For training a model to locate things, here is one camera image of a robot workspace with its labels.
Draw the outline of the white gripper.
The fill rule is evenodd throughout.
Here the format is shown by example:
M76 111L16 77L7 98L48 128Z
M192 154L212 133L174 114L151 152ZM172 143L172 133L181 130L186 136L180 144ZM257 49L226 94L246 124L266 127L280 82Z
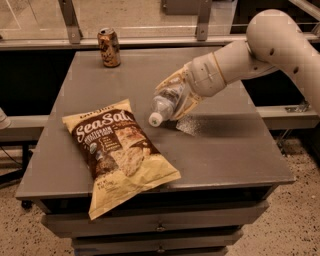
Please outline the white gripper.
M212 97L226 87L226 82L219 69L213 53L202 55L186 63L184 67L177 70L164 79L155 88L155 94L173 85L183 84L186 81L190 89L184 89L174 94L174 112L172 120L179 120L195 107L204 98Z

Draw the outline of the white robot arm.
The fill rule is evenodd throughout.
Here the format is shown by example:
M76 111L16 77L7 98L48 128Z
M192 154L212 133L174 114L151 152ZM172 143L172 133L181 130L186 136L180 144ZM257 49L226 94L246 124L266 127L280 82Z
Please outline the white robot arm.
M282 71L320 114L320 53L286 13L268 9L249 22L246 38L192 61L162 81L160 92L184 84L184 95L172 118L179 120L202 100L227 85Z

